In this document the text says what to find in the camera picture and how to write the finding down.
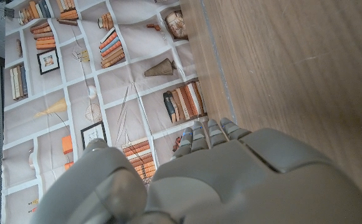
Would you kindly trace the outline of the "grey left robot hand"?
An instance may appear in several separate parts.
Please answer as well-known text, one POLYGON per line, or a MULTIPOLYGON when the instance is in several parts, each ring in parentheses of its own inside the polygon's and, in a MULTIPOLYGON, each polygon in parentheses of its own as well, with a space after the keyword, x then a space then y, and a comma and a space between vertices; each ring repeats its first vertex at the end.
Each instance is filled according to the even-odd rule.
POLYGON ((327 156, 280 131, 194 123, 149 185, 94 139, 32 223, 362 223, 362 191, 327 156))

